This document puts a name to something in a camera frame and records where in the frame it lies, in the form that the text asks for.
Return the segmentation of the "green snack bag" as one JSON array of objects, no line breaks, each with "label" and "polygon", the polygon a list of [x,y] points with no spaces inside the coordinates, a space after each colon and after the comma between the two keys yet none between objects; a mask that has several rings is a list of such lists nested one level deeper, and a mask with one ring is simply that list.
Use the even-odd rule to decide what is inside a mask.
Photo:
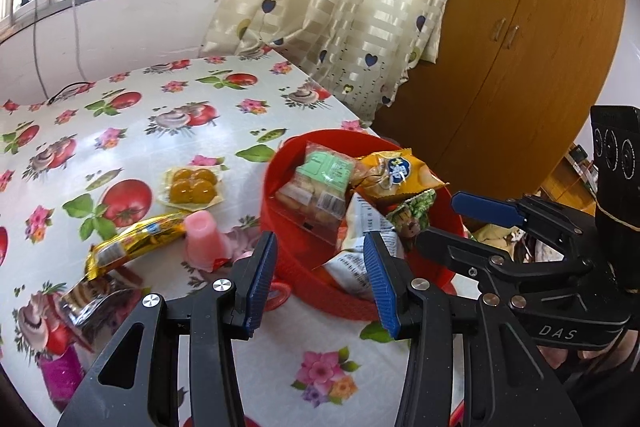
[{"label": "green snack bag", "polygon": [[435,204],[436,198],[434,188],[428,188],[401,202],[386,216],[406,251],[411,251],[416,238],[430,226],[428,213]]}]

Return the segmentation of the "white orange snack bag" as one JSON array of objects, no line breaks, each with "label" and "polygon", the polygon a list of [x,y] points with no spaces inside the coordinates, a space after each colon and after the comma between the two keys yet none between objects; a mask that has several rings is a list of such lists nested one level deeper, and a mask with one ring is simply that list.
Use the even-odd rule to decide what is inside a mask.
[{"label": "white orange snack bag", "polygon": [[319,273],[326,280],[345,293],[364,300],[373,300],[369,275],[364,262],[366,239],[371,233],[378,233],[388,252],[396,258],[405,258],[405,248],[394,226],[382,213],[356,194],[346,210],[338,227],[337,251],[324,262]]}]

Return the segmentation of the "purple snack packet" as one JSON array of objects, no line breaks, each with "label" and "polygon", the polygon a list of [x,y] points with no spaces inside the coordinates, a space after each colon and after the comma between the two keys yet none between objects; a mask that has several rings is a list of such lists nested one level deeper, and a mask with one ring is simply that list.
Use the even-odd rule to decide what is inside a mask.
[{"label": "purple snack packet", "polygon": [[68,346],[62,355],[38,355],[37,365],[49,398],[63,412],[85,377],[75,347]]}]

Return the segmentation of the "yellow orange snack bag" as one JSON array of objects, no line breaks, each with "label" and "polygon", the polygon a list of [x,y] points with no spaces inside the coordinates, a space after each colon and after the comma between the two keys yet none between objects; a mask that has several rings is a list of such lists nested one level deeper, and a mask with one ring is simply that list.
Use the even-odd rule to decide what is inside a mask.
[{"label": "yellow orange snack bag", "polygon": [[411,148],[381,150],[357,159],[350,186],[369,202],[393,204],[426,190],[437,191],[446,182],[432,173]]}]

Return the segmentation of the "dark cookie packet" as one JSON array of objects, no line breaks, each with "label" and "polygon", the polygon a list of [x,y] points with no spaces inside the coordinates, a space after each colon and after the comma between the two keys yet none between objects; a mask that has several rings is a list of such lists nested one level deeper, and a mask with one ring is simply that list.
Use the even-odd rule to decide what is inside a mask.
[{"label": "dark cookie packet", "polygon": [[106,274],[82,279],[58,298],[56,307],[72,332],[90,345],[104,329],[114,333],[141,296],[139,287]]}]

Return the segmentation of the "red plastic basket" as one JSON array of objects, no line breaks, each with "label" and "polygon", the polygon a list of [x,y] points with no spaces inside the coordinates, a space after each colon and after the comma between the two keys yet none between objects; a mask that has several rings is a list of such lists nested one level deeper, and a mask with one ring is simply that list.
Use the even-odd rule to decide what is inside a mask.
[{"label": "red plastic basket", "polygon": [[277,189],[292,178],[302,163],[306,145],[316,143],[352,157],[379,150],[395,150],[395,144],[366,132],[321,129],[292,136],[274,153],[262,182],[260,227],[278,239],[276,277],[292,287],[292,293],[307,305],[350,321],[372,322],[378,319],[375,303],[345,293],[343,289],[318,277],[315,269],[335,254],[329,243],[281,215],[273,199]]}]

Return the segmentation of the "clear green-label cookie pack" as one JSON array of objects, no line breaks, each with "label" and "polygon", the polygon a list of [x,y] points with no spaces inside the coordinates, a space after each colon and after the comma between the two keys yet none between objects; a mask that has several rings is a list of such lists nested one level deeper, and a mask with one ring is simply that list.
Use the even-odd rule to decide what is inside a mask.
[{"label": "clear green-label cookie pack", "polygon": [[334,244],[345,216],[350,179],[357,161],[314,142],[304,160],[273,195],[277,213],[304,231]]}]

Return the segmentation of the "pink jelly cup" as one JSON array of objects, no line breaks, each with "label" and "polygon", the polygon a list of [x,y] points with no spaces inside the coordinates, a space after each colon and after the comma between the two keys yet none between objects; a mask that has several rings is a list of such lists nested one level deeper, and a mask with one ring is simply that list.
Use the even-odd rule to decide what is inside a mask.
[{"label": "pink jelly cup", "polygon": [[268,291],[265,310],[273,311],[284,305],[291,294],[292,288],[290,285],[279,280],[273,280]]},{"label": "pink jelly cup", "polygon": [[184,218],[183,224],[186,230],[184,260],[190,267],[212,273],[231,260],[229,239],[220,231],[210,212],[191,213]]}]

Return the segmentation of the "yellow foil snack bar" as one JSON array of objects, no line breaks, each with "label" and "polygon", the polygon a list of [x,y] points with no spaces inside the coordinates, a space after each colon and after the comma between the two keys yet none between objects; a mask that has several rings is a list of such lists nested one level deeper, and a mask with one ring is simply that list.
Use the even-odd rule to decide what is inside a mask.
[{"label": "yellow foil snack bar", "polygon": [[131,225],[122,233],[90,248],[85,263],[88,281],[103,277],[129,261],[137,259],[157,248],[162,248],[186,236],[186,214],[167,213]]}]

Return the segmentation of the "wooden wardrobe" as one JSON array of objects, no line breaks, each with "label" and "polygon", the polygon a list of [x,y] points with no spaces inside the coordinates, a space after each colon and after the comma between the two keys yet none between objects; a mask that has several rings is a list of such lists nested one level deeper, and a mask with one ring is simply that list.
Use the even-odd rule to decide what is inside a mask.
[{"label": "wooden wardrobe", "polygon": [[533,193],[574,142],[608,75],[625,0],[448,0],[435,63],[410,72],[378,134],[451,190]]}]

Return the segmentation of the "floral fruit print tablecloth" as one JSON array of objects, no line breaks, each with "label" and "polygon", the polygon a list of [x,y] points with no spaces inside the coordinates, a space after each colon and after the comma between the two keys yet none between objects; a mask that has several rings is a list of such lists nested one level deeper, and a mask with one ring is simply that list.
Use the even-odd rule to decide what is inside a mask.
[{"label": "floral fruit print tablecloth", "polygon": [[[81,279],[89,249],[159,216],[174,167],[219,166],[213,208],[237,251],[260,232],[262,179],[283,143],[309,131],[363,132],[357,117],[284,58],[214,57],[125,72],[52,104],[1,111],[1,365],[34,418],[53,426],[38,355],[74,346],[88,367],[111,336],[80,343],[52,306]],[[390,426],[409,354],[373,322],[297,298],[234,347],[256,426]]]}]

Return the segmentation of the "yellow fruit balls packet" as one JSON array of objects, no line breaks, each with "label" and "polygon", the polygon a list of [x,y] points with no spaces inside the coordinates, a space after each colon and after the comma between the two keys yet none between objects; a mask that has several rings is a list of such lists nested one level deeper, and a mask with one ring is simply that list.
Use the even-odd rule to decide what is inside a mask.
[{"label": "yellow fruit balls packet", "polygon": [[194,212],[224,201],[222,170],[219,166],[186,166],[168,169],[160,182],[156,199],[170,208]]}]

